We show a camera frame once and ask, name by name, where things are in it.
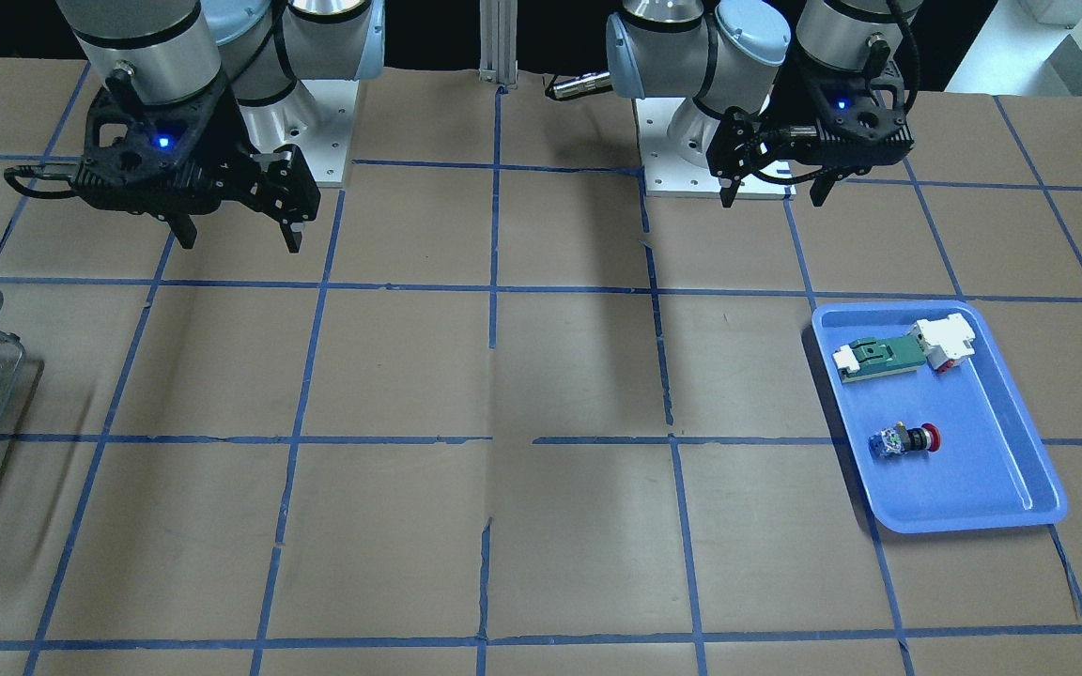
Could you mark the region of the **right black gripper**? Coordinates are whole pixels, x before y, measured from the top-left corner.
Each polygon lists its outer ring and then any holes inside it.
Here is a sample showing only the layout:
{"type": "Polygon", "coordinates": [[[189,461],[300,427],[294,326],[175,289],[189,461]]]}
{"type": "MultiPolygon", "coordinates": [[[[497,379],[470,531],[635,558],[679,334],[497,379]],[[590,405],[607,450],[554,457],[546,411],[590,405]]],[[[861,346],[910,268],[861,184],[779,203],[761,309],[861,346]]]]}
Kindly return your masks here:
{"type": "Polygon", "coordinates": [[[316,218],[317,181],[292,143],[259,151],[224,72],[167,104],[138,100],[138,72],[111,71],[85,117],[85,151],[70,178],[90,206],[171,218],[181,248],[196,243],[190,215],[236,202],[280,224],[296,254],[316,218]]]}

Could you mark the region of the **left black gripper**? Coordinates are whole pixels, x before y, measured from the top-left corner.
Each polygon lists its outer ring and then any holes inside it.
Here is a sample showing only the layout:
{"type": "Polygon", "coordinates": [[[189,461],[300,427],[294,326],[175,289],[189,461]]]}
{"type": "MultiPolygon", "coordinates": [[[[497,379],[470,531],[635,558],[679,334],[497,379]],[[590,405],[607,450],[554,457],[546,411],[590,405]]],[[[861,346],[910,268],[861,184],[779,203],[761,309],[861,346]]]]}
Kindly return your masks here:
{"type": "Polygon", "coordinates": [[[846,72],[793,57],[776,78],[762,112],[731,107],[722,112],[707,149],[710,175],[720,178],[720,203],[731,208],[740,180],[757,177],[770,163],[812,167],[812,206],[823,206],[836,181],[878,165],[896,165],[914,148],[907,127],[903,74],[896,59],[878,57],[846,72]]]}

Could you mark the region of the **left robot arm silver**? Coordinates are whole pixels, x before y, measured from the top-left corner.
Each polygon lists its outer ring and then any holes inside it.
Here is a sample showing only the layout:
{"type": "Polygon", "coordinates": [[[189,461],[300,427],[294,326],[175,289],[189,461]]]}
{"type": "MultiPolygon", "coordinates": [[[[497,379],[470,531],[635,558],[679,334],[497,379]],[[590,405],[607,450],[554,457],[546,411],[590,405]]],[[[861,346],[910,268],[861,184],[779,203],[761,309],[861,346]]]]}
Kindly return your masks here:
{"type": "Polygon", "coordinates": [[[914,148],[919,1],[626,1],[607,80],[635,103],[645,176],[664,196],[823,206],[837,181],[914,148]]]}

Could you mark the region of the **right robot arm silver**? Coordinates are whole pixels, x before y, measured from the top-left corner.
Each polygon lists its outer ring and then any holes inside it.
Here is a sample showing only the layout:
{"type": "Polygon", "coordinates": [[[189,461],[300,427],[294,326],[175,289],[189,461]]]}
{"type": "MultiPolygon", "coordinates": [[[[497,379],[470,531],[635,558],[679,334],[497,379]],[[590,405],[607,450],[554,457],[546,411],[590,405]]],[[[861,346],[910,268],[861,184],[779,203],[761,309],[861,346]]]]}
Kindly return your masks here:
{"type": "Polygon", "coordinates": [[[55,178],[87,206],[149,215],[179,246],[219,206],[265,214],[296,253],[317,218],[331,116],[312,81],[372,80],[382,1],[60,1],[102,81],[85,149],[55,178]]]}

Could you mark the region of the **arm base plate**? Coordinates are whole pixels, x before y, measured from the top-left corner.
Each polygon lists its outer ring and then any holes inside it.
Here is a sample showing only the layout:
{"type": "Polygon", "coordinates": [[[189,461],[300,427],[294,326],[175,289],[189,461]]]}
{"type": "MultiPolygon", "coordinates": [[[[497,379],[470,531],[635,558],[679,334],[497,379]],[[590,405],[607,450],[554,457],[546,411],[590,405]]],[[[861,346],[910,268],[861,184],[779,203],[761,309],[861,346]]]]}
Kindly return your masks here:
{"type": "Polygon", "coordinates": [[[304,155],[318,187],[342,188],[360,94],[358,81],[301,81],[280,101],[240,110],[259,150],[272,153],[292,143],[304,155]]]}
{"type": "Polygon", "coordinates": [[[684,98],[635,100],[634,111],[649,195],[718,197],[720,180],[707,168],[707,149],[720,122],[684,98]]]}

